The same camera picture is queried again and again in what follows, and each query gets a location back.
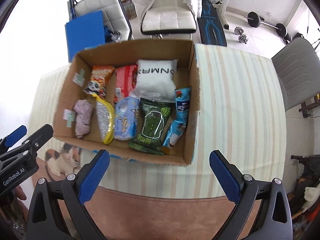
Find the grey upholstered chair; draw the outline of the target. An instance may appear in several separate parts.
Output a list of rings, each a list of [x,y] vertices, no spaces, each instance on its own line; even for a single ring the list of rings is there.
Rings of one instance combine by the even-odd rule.
[[[319,93],[319,57],[304,38],[294,38],[272,62],[288,111]]]

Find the blue Nestle milk powder bag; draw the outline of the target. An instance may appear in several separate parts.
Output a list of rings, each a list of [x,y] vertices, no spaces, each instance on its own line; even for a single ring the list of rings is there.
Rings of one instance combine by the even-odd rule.
[[[178,140],[186,130],[191,98],[191,87],[181,87],[175,89],[176,119],[172,121],[165,140],[162,151],[170,154]]]

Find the light blue tissue pack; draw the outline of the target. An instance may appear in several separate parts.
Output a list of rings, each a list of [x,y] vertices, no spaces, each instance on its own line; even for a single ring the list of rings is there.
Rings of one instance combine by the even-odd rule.
[[[130,96],[117,102],[114,122],[115,139],[125,141],[131,140],[136,136],[139,103],[139,99]]]

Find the yellow silver scrub pad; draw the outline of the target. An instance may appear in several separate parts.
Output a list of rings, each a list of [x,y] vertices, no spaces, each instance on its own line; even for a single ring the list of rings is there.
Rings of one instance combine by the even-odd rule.
[[[107,145],[114,139],[114,107],[101,99],[97,94],[92,94],[96,101],[96,115],[102,142]]]

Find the calico cat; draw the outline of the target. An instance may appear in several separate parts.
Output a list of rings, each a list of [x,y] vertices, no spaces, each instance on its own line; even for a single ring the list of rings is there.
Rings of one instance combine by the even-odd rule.
[[[48,149],[44,160],[48,176],[77,174],[81,169],[81,152],[81,148],[70,144],[64,144],[60,151]]]

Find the red snack bag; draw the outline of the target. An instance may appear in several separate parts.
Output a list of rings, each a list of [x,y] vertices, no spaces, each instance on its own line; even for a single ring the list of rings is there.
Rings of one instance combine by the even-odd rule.
[[[114,103],[128,97],[136,87],[137,71],[136,64],[116,68]]]

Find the white foam pouch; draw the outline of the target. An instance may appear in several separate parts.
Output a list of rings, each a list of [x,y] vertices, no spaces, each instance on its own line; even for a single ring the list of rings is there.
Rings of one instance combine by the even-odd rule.
[[[136,86],[132,94],[139,98],[159,102],[175,100],[173,81],[177,60],[138,60]]]

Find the green wipes pack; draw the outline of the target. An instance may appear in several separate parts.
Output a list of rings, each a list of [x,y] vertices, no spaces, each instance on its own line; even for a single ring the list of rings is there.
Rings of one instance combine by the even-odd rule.
[[[144,153],[164,155],[162,135],[170,118],[172,102],[140,99],[140,109],[144,114],[141,132],[128,143],[129,147]]]

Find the black blue weight bench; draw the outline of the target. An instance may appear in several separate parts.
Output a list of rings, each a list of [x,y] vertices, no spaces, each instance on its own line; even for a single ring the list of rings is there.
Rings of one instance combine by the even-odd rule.
[[[202,14],[197,19],[201,43],[205,45],[227,46],[223,23],[219,14],[220,2],[202,0]]]

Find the chrome dumbbell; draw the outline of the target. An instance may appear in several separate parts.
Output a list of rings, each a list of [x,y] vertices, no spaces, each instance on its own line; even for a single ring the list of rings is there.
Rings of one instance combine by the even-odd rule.
[[[235,29],[234,29],[234,33],[236,35],[238,35],[238,41],[241,42],[241,43],[244,43],[244,44],[247,44],[248,42],[248,37],[246,34],[244,34],[244,30],[242,29],[242,27],[239,27],[237,26]]]

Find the purple fuzzy cloth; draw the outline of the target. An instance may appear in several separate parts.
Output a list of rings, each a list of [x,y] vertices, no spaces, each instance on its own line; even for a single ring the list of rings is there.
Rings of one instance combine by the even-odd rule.
[[[93,106],[87,100],[78,100],[74,105],[74,111],[76,112],[75,136],[81,139],[90,132]]]

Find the orange snack bag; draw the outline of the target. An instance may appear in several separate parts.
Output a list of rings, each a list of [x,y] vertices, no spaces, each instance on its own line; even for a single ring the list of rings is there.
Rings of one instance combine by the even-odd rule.
[[[106,86],[115,71],[115,66],[95,65],[92,68],[91,77],[87,86],[83,89],[86,94],[96,94],[104,99],[106,96]]]

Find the striped tablecloth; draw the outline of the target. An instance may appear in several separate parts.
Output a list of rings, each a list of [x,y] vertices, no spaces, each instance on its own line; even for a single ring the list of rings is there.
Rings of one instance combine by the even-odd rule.
[[[111,163],[103,187],[157,198],[219,197],[223,192],[209,166],[213,150],[256,179],[283,175],[286,117],[272,61],[187,40],[133,40],[78,53],[70,66],[40,81],[29,133],[50,124],[54,136],[46,148],[78,145],[82,163],[90,161],[104,145],[99,136],[74,135],[68,114],[86,97],[79,80],[88,81],[94,65],[125,66],[140,59],[177,61],[176,86],[191,87],[188,129],[177,143],[178,155],[146,154],[118,140],[106,145]]]

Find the cardboard box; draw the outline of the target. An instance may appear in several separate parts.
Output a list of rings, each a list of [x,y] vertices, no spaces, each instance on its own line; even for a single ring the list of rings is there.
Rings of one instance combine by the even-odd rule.
[[[188,40],[133,40],[83,50],[63,84],[54,137],[124,159],[189,165],[199,84]]]

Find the white chair with jacket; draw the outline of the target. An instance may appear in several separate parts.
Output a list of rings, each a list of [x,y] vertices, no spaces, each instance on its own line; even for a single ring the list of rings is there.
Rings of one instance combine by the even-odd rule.
[[[138,19],[142,35],[151,38],[191,40],[197,31],[197,19],[183,3],[153,6]]]

